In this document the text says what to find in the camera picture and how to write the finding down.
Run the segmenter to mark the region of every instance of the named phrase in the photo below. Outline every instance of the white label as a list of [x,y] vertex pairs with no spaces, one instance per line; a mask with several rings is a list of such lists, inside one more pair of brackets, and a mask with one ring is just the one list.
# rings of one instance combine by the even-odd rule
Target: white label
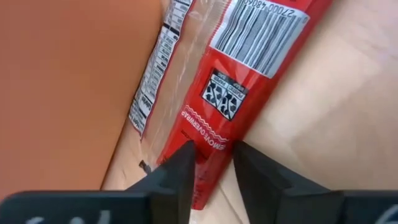
[[167,14],[157,43],[148,60],[147,67],[132,102],[129,118],[141,137],[147,119],[153,110],[156,93],[169,65],[175,44],[180,39],[181,27],[192,0],[173,0]]
[[232,0],[210,46],[272,78],[309,18],[274,2]]

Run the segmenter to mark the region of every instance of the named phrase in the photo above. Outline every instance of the red plastic bag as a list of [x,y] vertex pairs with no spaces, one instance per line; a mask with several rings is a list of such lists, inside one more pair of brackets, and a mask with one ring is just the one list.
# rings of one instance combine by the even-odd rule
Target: red plastic bag
[[208,43],[158,163],[197,153],[194,209],[205,206],[242,139],[332,0],[232,0]]

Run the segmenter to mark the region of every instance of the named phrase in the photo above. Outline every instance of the white wavy line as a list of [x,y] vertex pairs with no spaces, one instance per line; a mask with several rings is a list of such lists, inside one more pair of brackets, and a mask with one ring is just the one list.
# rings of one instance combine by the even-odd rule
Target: white wavy line
[[221,137],[220,135],[216,134],[212,128],[209,126],[209,124],[196,112],[194,111],[191,107],[188,105],[185,105],[185,107],[197,118],[200,120],[200,122],[207,128],[207,130],[210,132],[211,135],[213,135],[214,138],[218,138],[220,141],[228,141],[228,139]]

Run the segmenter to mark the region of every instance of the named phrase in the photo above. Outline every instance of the plastic wrapper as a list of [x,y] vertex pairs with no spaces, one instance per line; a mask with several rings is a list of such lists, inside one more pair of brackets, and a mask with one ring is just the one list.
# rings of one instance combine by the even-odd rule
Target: plastic wrapper
[[201,210],[331,0],[172,0],[129,118],[155,166],[185,141],[198,146]]

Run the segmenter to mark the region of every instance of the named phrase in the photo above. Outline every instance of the black and white logo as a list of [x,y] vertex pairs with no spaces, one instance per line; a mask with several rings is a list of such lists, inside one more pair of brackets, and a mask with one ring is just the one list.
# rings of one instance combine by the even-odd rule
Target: black and white logo
[[238,112],[247,92],[247,89],[235,80],[214,69],[203,90],[202,98],[231,121]]

